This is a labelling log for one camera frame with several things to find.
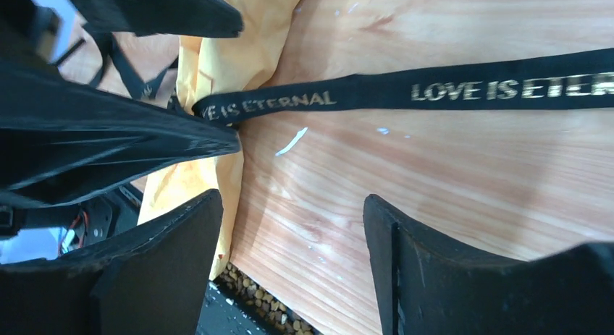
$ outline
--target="black lanyard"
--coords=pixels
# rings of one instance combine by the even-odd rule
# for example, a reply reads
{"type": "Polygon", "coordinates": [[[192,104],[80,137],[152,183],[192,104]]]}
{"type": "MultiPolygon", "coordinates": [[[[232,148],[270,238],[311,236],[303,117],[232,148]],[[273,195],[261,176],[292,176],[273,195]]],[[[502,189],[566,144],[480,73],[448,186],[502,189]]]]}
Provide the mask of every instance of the black lanyard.
{"type": "Polygon", "coordinates": [[[598,109],[613,107],[610,94],[614,48],[216,94],[193,111],[226,125],[279,111],[598,109]]]}

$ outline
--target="yellow paper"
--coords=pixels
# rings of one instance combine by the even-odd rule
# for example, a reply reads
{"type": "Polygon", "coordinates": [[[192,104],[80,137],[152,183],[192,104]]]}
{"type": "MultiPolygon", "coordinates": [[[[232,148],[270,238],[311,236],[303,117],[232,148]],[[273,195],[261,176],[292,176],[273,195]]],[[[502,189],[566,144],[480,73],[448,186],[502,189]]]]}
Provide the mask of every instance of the yellow paper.
{"type": "MultiPolygon", "coordinates": [[[[273,75],[300,0],[225,1],[243,16],[245,29],[239,38],[180,39],[177,97],[190,113],[204,96],[256,89],[273,75]]],[[[214,279],[230,257],[242,173],[243,152],[187,161],[154,172],[147,180],[138,222],[154,219],[208,189],[219,189],[224,218],[209,276],[214,279]]]]}

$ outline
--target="wood grain surface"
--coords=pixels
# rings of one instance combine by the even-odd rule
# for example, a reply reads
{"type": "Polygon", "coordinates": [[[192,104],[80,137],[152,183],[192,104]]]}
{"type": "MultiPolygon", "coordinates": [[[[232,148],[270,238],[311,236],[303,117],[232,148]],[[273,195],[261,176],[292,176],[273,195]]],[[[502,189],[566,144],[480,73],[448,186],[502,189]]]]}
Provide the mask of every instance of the wood grain surface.
{"type": "MultiPolygon", "coordinates": [[[[100,51],[92,37],[81,27],[84,22],[85,20],[77,15],[70,35],[70,45],[75,44],[80,38],[85,39],[85,44],[60,67],[64,79],[79,83],[90,82],[102,65],[100,51]]],[[[159,75],[179,54],[179,37],[176,35],[152,35],[139,38],[132,33],[114,33],[114,35],[135,71],[144,81],[151,80],[159,75]]],[[[166,108],[176,79],[177,71],[168,71],[162,80],[156,98],[142,101],[166,108]]],[[[109,69],[98,89],[130,97],[119,72],[112,62],[109,62],[109,69]]],[[[140,191],[144,191],[146,180],[147,177],[142,177],[133,181],[132,184],[140,191]]]]}
{"type": "MultiPolygon", "coordinates": [[[[614,0],[303,0],[271,84],[612,46],[614,0]]],[[[324,334],[380,334],[368,194],[470,245],[535,259],[614,239],[613,135],[609,109],[252,119],[232,262],[324,334]]]]}

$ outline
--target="red wire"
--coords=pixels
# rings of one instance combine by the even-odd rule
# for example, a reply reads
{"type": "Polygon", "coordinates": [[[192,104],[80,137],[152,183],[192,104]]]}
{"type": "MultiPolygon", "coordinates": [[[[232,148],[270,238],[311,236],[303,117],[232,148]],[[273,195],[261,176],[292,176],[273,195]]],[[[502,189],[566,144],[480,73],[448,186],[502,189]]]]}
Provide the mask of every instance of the red wire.
{"type": "Polygon", "coordinates": [[[77,218],[75,218],[74,221],[72,221],[72,224],[70,224],[70,226],[68,227],[68,230],[66,231],[66,234],[64,235],[64,237],[60,240],[60,242],[58,243],[58,256],[62,255],[62,244],[64,243],[64,241],[66,240],[66,237],[68,236],[68,231],[70,229],[75,228],[75,226],[77,225],[77,223],[79,223],[79,219],[81,219],[80,215],[77,215],[77,218]]]}
{"type": "Polygon", "coordinates": [[[82,211],[82,214],[83,214],[83,222],[85,223],[85,229],[83,230],[83,239],[79,239],[79,248],[83,248],[83,243],[85,241],[85,234],[87,234],[88,227],[90,226],[90,216],[88,216],[88,213],[85,210],[82,211]]]}
{"type": "MultiPolygon", "coordinates": [[[[83,230],[83,237],[79,237],[79,248],[83,248],[83,244],[85,242],[85,234],[88,232],[88,228],[90,226],[90,216],[85,210],[81,210],[81,212],[77,215],[77,218],[75,218],[75,220],[72,221],[72,224],[70,224],[70,226],[68,227],[68,230],[74,229],[77,223],[79,223],[79,220],[81,218],[83,218],[83,223],[85,224],[85,228],[83,230]]],[[[66,231],[66,234],[58,243],[58,256],[62,255],[62,244],[66,240],[67,236],[68,236],[68,231],[66,231]]]]}

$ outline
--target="wire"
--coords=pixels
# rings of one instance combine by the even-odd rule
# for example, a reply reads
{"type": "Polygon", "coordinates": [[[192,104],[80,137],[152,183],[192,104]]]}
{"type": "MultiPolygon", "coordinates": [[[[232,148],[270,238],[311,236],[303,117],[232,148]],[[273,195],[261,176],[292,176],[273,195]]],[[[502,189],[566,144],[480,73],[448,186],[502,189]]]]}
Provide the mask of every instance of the wire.
{"type": "Polygon", "coordinates": [[[85,229],[83,230],[83,238],[79,239],[79,248],[83,248],[83,244],[85,243],[85,236],[88,234],[88,228],[90,226],[90,216],[86,210],[81,210],[81,214],[83,215],[83,223],[85,223],[85,229]]]}
{"type": "Polygon", "coordinates": [[[70,224],[70,226],[68,227],[68,230],[66,231],[66,234],[64,234],[64,237],[58,242],[58,256],[62,256],[62,245],[64,244],[64,241],[66,240],[66,237],[68,236],[68,232],[71,229],[75,228],[77,223],[79,223],[79,220],[81,220],[81,215],[80,214],[78,214],[77,218],[75,218],[75,220],[72,221],[72,224],[70,224]]]}
{"type": "Polygon", "coordinates": [[[90,216],[88,215],[88,212],[86,210],[82,209],[77,215],[77,218],[75,218],[75,220],[72,221],[72,224],[70,224],[70,226],[68,227],[68,230],[66,231],[66,234],[64,235],[64,237],[58,242],[58,256],[59,257],[62,256],[62,245],[64,244],[64,241],[66,240],[66,237],[68,236],[68,232],[71,229],[74,229],[81,220],[83,220],[84,229],[83,229],[83,236],[79,237],[78,247],[83,248],[83,245],[85,244],[85,236],[87,235],[88,229],[90,226],[90,216]]]}

